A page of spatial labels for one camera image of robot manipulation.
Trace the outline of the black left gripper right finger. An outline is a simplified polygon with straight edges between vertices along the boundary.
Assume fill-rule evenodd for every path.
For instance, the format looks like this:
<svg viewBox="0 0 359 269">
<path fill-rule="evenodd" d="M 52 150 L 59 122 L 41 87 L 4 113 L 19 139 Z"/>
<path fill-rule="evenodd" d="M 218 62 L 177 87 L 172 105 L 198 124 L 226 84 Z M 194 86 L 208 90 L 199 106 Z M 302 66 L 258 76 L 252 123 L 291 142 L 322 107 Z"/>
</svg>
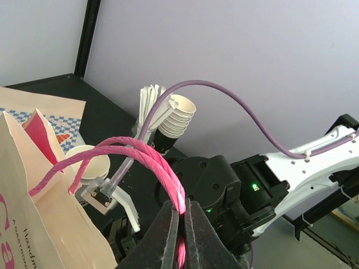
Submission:
<svg viewBox="0 0 359 269">
<path fill-rule="evenodd" d="M 185 268 L 239 268 L 239 262 L 219 239 L 196 201 L 186 200 L 184 236 Z"/>
</svg>

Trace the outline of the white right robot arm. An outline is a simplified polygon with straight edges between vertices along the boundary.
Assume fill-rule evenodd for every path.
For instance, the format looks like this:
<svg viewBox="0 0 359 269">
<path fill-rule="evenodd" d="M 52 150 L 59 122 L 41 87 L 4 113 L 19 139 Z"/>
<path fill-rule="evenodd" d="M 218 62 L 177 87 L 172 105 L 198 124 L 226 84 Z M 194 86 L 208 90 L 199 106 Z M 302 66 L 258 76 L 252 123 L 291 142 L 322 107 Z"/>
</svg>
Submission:
<svg viewBox="0 0 359 269">
<path fill-rule="evenodd" d="M 277 152 L 235 163 L 222 155 L 165 159 L 222 243 L 242 254 L 279 217 L 290 216 L 300 231 L 335 206 L 339 187 L 358 188 L 358 121 L 350 115 L 293 152 L 310 156 Z"/>
</svg>

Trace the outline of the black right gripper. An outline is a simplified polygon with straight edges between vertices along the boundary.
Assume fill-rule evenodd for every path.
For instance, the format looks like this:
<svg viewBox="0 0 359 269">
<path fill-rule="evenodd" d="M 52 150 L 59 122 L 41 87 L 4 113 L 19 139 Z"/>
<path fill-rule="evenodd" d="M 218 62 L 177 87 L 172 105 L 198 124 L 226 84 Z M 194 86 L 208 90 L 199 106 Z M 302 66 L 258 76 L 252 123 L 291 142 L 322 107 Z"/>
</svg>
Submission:
<svg viewBox="0 0 359 269">
<path fill-rule="evenodd" d="M 238 264 L 256 239 L 254 230 L 275 217 L 290 184 L 260 155 L 230 164 L 223 156 L 169 158 L 185 190 L 186 212 L 175 211 L 155 174 L 134 163 L 120 187 L 139 213 L 140 231 L 124 218 L 112 224 L 120 264 Z"/>
</svg>

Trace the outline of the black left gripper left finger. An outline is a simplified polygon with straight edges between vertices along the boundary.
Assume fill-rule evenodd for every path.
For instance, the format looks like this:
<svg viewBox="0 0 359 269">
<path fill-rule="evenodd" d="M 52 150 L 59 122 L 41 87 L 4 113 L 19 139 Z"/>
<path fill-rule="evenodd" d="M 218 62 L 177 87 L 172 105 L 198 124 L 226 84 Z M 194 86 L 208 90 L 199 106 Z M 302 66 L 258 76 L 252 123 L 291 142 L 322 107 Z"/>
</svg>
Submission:
<svg viewBox="0 0 359 269">
<path fill-rule="evenodd" d="M 117 267 L 178 268 L 179 219 L 179 213 L 172 202 L 165 202 L 139 244 Z"/>
</svg>

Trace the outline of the cream pink Cakes paper bag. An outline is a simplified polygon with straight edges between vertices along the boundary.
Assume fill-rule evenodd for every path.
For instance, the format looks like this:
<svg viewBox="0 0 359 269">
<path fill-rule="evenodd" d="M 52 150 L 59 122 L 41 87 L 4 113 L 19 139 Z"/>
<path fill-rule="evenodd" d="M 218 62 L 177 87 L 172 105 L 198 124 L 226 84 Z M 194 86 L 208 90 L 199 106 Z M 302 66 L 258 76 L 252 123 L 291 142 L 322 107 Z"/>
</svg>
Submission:
<svg viewBox="0 0 359 269">
<path fill-rule="evenodd" d="M 21 124 L 1 115 L 1 267 L 115 268 L 113 251 L 75 198 L 80 175 L 71 166 L 99 155 L 131 157 L 150 169 L 176 210 L 184 213 L 185 192 L 173 170 L 150 146 L 113 137 L 98 147 L 65 158 L 50 148 L 52 164 Z"/>
</svg>

